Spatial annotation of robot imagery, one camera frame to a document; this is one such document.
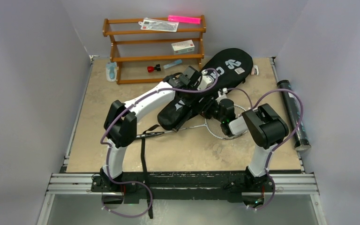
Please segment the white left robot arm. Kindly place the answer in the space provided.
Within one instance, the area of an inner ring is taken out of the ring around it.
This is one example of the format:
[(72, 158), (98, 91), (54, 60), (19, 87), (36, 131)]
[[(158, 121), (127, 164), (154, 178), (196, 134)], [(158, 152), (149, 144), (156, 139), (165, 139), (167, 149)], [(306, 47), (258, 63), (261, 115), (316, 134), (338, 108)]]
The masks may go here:
[(123, 161), (127, 147), (135, 140), (137, 123), (147, 114), (163, 104), (167, 104), (181, 93), (186, 99), (194, 99), (199, 93), (211, 90), (218, 82), (210, 72), (218, 75), (214, 68), (199, 72), (193, 67), (178, 75), (166, 76), (157, 86), (124, 103), (114, 101), (107, 114), (104, 129), (100, 139), (102, 145), (107, 145), (108, 152), (105, 164), (100, 170), (103, 186), (110, 192), (117, 191), (123, 182)]

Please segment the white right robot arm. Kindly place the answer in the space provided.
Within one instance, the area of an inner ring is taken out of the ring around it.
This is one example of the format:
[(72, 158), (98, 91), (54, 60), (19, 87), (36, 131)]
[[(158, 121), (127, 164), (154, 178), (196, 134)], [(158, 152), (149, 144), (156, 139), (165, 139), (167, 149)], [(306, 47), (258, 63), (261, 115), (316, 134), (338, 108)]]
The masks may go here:
[(244, 184), (251, 191), (261, 187), (268, 179), (274, 148), (289, 134), (287, 124), (269, 104), (236, 114), (236, 105), (228, 98), (210, 100), (200, 114), (206, 119), (209, 132), (220, 139), (234, 139), (250, 133), (255, 150), (245, 169)]

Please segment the black shuttlecock tube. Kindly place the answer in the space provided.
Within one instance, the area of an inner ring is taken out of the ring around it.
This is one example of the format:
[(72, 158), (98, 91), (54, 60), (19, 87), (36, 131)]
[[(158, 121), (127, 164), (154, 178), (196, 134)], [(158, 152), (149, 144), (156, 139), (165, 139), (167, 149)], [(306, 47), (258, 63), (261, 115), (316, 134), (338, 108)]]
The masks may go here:
[[(279, 89), (292, 90), (291, 84), (288, 80), (281, 80), (277, 82), (277, 87)], [(300, 104), (297, 98), (290, 92), (281, 92), (281, 95), (288, 119), (291, 123), (291, 128), (293, 130), (296, 127), (298, 120), (300, 119)], [(293, 137), (294, 148), (296, 151), (305, 151), (311, 148), (303, 123), (299, 125)]]

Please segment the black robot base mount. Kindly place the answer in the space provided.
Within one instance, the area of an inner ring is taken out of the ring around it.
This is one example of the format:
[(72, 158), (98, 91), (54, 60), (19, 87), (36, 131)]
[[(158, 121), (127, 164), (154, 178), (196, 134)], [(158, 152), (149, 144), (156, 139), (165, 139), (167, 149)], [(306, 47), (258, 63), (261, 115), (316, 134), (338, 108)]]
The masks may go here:
[(91, 177), (91, 191), (118, 194), (125, 203), (154, 200), (224, 200), (261, 204), (273, 191), (272, 178), (254, 178), (248, 171), (123, 172), (111, 182), (102, 173)]

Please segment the black racket bag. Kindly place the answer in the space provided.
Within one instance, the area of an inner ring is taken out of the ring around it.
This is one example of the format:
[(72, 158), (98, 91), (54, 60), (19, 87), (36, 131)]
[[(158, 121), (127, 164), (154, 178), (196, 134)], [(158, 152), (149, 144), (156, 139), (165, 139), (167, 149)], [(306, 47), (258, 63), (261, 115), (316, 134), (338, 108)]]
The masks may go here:
[(203, 93), (181, 93), (175, 97), (158, 113), (159, 125), (165, 130), (175, 130), (197, 115), (208, 119), (219, 115), (219, 103), (216, 102), (219, 90), (236, 88), (244, 83), (253, 65), (252, 57), (242, 49), (228, 48), (218, 52), (203, 67), (214, 68), (217, 74), (211, 72), (208, 75), (210, 82), (201, 76), (193, 85), (196, 90), (204, 90), (216, 81), (214, 87)]

